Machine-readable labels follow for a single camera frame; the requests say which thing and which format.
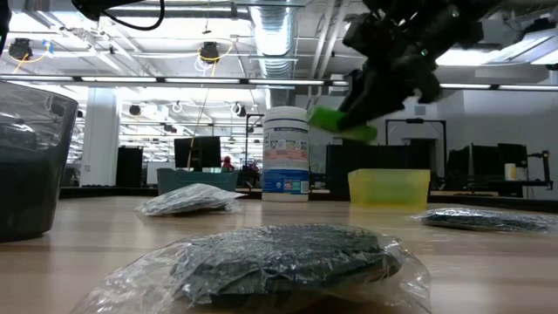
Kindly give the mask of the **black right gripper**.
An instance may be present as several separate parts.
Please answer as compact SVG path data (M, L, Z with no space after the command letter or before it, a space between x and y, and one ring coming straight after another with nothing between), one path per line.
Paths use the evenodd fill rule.
M436 65L389 16L379 12L356 16L343 44L365 56L365 61L362 70L346 76L349 90L338 108L346 113L337 124L340 131L403 110L403 102L414 92L419 92L421 103L439 97Z

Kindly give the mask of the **green plastic bottle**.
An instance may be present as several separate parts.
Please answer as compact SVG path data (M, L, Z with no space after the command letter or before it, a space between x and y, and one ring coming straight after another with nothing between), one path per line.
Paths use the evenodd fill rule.
M337 124L345 116L346 113L323 106L315 106L308 111L307 121L310 126L333 133L338 137L348 140L359 140L368 143L377 138L378 130L374 126L368 126L366 124L340 131Z

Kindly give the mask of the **clear bag with dark contents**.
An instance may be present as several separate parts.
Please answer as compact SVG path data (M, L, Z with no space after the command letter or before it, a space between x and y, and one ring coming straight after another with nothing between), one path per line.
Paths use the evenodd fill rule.
M136 211L145 216L188 215L194 212L237 211L241 209L238 199L244 194L230 192L203 183L195 183L159 195Z
M413 219L426 226L486 232L558 234L558 216L473 208L435 208Z
M191 236L106 276L71 314L432 314L400 240L350 225Z

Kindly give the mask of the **black room partition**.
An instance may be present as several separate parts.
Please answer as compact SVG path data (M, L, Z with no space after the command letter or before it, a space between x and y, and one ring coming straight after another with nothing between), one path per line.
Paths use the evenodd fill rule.
M410 140L404 145L366 145L345 140L326 148L326 188L332 195L349 196L348 173L358 169L428 169L431 181L438 179L435 144Z

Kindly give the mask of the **yellow translucent bin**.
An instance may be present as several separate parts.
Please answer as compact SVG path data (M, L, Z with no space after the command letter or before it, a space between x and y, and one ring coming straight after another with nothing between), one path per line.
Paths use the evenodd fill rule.
M348 173L350 201L361 207L425 210L430 179L424 169L358 169Z

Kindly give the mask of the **white wipes canister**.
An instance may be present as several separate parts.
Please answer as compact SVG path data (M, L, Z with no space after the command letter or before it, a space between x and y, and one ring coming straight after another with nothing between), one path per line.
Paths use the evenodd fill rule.
M265 113L261 177L264 201L309 199L309 131L307 111L302 108L278 106Z

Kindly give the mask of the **black computer monitor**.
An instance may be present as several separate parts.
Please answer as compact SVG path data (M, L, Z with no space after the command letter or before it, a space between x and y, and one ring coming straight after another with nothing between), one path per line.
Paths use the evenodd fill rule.
M174 159L176 167L190 167L198 172L203 168L220 167L221 139L216 136L175 139Z

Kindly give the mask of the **teal plastic bin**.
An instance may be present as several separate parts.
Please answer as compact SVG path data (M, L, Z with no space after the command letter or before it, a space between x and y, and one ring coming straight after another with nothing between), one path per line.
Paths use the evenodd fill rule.
M204 173L174 170L172 168L159 168L157 170L158 192L160 195L174 191L178 188L202 183L226 191L234 192L238 180L238 172Z

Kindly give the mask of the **black desk stand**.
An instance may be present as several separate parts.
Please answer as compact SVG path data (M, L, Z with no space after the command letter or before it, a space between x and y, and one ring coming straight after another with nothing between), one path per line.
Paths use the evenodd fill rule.
M547 187L547 190L553 190L554 182L551 180L550 166L549 166L550 152L548 150L543 150L539 153L528 154L527 157L541 160L542 169L543 169L543 178L544 178L542 183Z

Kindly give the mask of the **black cabinet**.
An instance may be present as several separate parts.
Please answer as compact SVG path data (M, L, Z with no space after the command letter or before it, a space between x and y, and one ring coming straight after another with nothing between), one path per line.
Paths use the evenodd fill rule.
M120 147L116 174L119 188L139 188L143 165L143 149L139 147Z

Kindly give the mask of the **white building column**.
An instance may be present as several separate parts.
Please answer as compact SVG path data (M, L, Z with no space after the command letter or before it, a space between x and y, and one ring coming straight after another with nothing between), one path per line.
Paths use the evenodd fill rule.
M79 184L114 186L121 104L115 88L90 87L86 101Z

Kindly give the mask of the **dark translucent grey bin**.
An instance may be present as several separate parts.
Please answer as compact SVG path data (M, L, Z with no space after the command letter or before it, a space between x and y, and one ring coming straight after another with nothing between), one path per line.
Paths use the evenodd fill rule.
M78 102L0 82L0 242L51 229Z

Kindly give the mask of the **large black metal frame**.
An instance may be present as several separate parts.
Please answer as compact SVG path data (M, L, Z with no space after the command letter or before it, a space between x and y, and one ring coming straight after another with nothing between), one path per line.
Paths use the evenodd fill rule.
M433 123L439 123L442 125L442 143L443 143L443 167L444 167L444 177L447 176L447 159L448 159L448 152L447 152L447 126L446 121L444 119L421 119L421 118L409 118L409 119L386 119L384 121L384 143L386 146L390 145L390 123L406 123L406 124L430 124L432 128Z

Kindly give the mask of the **thin black metal frame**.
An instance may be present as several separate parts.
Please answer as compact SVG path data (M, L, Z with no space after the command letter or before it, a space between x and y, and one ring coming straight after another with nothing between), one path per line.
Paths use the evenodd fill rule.
M248 113L245 119L245 136L244 136L244 167L248 166L248 140L249 135L254 132L256 127L262 127L262 118L264 114Z

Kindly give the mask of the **long ceiling light rail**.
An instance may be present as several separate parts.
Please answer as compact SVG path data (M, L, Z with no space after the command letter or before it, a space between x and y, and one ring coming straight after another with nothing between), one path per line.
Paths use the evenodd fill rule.
M318 86L349 87L344 80L331 79L272 79L272 78L217 78L217 77L125 77L125 76L62 76L0 74L0 81L29 82L32 84L57 85L114 85L114 86L157 86L157 85L204 85L204 86ZM462 84L443 83L445 90L491 90L510 92L558 92L558 85L524 84Z

